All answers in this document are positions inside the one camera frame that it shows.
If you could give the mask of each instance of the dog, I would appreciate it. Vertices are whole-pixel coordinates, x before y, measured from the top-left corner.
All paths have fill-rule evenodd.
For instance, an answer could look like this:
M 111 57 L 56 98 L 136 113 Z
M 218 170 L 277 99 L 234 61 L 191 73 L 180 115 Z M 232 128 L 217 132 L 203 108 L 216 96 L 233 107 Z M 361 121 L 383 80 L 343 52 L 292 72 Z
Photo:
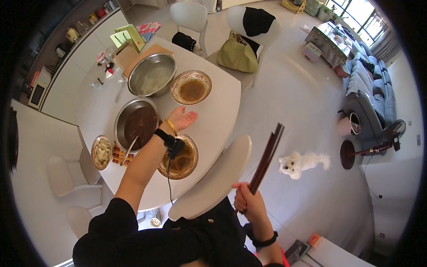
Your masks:
M 329 155 L 308 153 L 301 156 L 298 152 L 293 152 L 290 157 L 279 158 L 279 172 L 288 174 L 292 179 L 298 180 L 304 170 L 317 166 L 320 162 L 323 169 L 328 170 L 330 166 Z

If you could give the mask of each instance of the gold bangle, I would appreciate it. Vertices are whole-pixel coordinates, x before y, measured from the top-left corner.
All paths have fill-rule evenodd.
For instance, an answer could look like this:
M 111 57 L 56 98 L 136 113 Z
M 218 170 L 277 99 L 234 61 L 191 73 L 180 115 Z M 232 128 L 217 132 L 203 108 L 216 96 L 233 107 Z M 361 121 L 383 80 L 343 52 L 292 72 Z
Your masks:
M 170 122 L 170 120 L 165 119 L 164 121 L 166 121 L 167 124 L 169 124 L 169 126 L 172 128 L 173 132 L 175 133 L 175 136 L 178 136 L 178 133 L 176 132 L 175 126 Z

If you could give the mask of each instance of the fan base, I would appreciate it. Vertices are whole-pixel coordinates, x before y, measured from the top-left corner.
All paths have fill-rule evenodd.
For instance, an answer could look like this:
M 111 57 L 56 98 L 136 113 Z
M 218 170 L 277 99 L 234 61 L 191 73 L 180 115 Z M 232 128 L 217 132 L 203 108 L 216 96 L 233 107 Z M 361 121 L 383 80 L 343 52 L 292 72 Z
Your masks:
M 355 156 L 350 154 L 354 153 L 354 146 L 349 140 L 345 140 L 341 145 L 341 150 L 339 152 L 341 158 L 341 165 L 344 169 L 349 170 L 354 165 Z

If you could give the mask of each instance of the white table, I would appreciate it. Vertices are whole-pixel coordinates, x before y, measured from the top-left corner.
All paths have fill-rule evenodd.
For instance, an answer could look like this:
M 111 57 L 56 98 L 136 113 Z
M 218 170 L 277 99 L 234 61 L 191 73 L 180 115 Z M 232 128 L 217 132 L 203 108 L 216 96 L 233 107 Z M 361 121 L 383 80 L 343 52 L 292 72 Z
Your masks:
M 178 66 L 176 75 L 187 70 L 201 70 L 212 80 L 212 91 L 209 96 L 201 103 L 187 107 L 187 111 L 194 110 L 199 113 L 198 119 L 188 129 L 182 131 L 195 141 L 199 150 L 199 162 L 188 177 L 182 180 L 170 180 L 172 199 L 175 200 L 207 173 L 224 149 L 239 111 L 240 82 L 207 60 L 156 36 L 145 45 L 141 53 L 154 43 L 174 53 Z M 113 144 L 116 116 L 128 101 L 136 97 L 129 92 L 126 84 L 118 102 L 115 103 L 114 100 L 121 88 L 121 83 L 118 82 L 122 79 L 121 73 L 117 71 L 112 77 L 105 79 L 103 68 L 94 64 L 79 88 L 76 114 L 89 151 L 95 138 L 101 134 L 106 135 Z M 91 87 L 90 83 L 97 81 L 97 78 L 100 78 L 104 84 L 100 88 Z M 162 120 L 178 106 L 169 93 L 151 99 L 156 104 Z M 105 170 L 100 171 L 113 193 L 116 193 L 119 188 L 125 170 L 126 167 L 110 162 Z M 156 170 L 144 191 L 138 210 L 151 210 L 169 202 L 167 178 Z

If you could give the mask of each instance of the tile floor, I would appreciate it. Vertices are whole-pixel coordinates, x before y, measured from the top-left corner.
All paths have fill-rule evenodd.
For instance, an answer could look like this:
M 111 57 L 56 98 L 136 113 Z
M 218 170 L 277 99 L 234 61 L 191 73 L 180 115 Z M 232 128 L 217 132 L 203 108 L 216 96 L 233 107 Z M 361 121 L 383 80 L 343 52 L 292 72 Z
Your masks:
M 279 232 L 280 246 L 286 250 L 295 239 L 307 241 L 317 233 L 359 255 L 372 243 L 372 204 L 359 168 L 344 170 L 340 164 L 339 148 L 344 138 L 337 134 L 335 124 L 344 98 L 342 80 L 322 58 L 313 63 L 301 55 L 307 36 L 304 25 L 312 28 L 321 21 L 306 13 L 295 15 L 279 6 L 278 0 L 247 6 L 273 14 L 282 25 L 282 34 L 267 51 L 257 85 L 242 94 L 228 142 L 240 135 L 252 139 L 252 154 L 240 180 L 251 180 L 269 133 L 277 122 L 282 123 L 285 134 L 259 188 L 273 228 Z M 135 25 L 162 23 L 158 37 L 170 41 L 176 33 L 168 7 L 158 10 L 136 5 L 126 14 Z M 226 17 L 227 10 L 208 15 L 205 40 L 208 55 L 228 38 L 230 28 Z M 198 41 L 197 33 L 181 31 Z M 299 180 L 292 180 L 278 172 L 277 157 L 289 156 L 293 151 L 328 153 L 331 168 L 325 172 L 318 166 L 303 172 Z M 229 195 L 231 202 L 234 194 L 232 191 Z M 167 215 L 168 208 L 163 207 L 162 213 Z M 245 223 L 244 216 L 239 219 Z M 252 244 L 246 243 L 253 251 Z

